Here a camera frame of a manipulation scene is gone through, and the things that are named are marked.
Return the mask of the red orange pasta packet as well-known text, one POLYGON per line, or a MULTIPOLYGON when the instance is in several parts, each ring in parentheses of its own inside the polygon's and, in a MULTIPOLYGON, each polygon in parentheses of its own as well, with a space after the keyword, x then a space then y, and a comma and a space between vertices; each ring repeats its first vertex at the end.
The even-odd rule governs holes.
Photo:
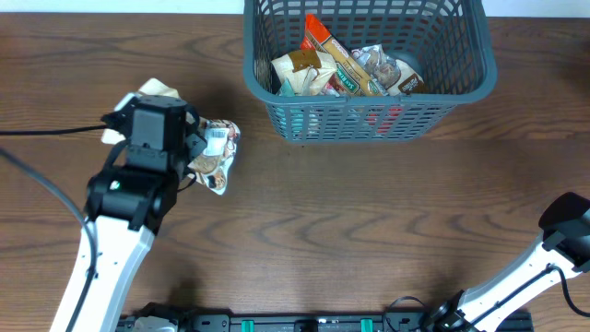
POLYGON ((335 88, 349 96, 375 97, 384 93, 351 53, 314 15, 305 18, 304 37, 300 48, 330 54, 336 62, 335 88))

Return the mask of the beige snack bag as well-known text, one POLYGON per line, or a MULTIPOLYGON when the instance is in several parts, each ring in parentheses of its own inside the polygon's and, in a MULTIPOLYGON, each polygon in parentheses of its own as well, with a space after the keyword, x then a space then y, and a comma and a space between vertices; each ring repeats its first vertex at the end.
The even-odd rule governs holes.
MULTIPOLYGON (((149 79, 137 92, 125 95, 115 106, 118 112, 129 103, 133 97, 140 96, 167 96, 180 99, 177 89, 170 88, 156 78, 149 79)), ((190 160, 188 164, 188 177, 196 183, 208 187, 217 195, 223 195, 228 184, 230 166, 234 161, 238 141, 241 136, 239 127, 229 120, 208 120, 200 115, 186 114, 187 146, 189 147, 190 160)), ((117 130, 105 129, 101 142, 115 145, 124 140, 124 135, 117 130)))
POLYGON ((421 75, 408 63, 387 55, 381 44, 354 49, 352 56, 385 95, 427 92, 421 75))
POLYGON ((295 96, 315 96, 336 72, 336 61, 329 53, 298 50, 271 61, 279 82, 288 82, 295 96))

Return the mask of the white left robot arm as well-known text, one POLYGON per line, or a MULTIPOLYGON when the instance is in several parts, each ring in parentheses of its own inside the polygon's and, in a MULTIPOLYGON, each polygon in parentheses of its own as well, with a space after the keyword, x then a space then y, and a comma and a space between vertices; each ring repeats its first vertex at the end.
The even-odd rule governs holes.
POLYGON ((113 331, 196 147, 180 98, 130 93, 102 120, 123 135, 87 186, 83 231, 53 331, 113 331))

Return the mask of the teal packet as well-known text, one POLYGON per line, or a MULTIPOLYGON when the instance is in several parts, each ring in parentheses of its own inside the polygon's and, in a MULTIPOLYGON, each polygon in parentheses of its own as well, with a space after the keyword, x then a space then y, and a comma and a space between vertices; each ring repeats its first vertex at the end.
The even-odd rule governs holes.
MULTIPOLYGON (((277 95, 279 97, 295 97, 296 94, 290 85, 289 81, 285 79, 284 83, 279 88, 277 95)), ((291 109, 289 113, 282 108, 277 108, 277 116, 281 129, 286 131, 290 128, 293 136, 299 136, 303 129, 304 112, 303 110, 291 109)))

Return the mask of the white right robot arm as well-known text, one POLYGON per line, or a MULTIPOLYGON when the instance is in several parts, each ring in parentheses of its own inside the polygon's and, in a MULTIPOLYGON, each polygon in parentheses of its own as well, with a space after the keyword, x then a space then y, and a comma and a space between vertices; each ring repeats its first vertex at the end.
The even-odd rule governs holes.
POLYGON ((459 291, 424 318, 429 331, 495 331, 543 291, 560 284, 568 306, 567 280, 589 271, 589 200, 574 192, 559 196, 543 212, 541 233, 515 260, 488 281, 459 291))

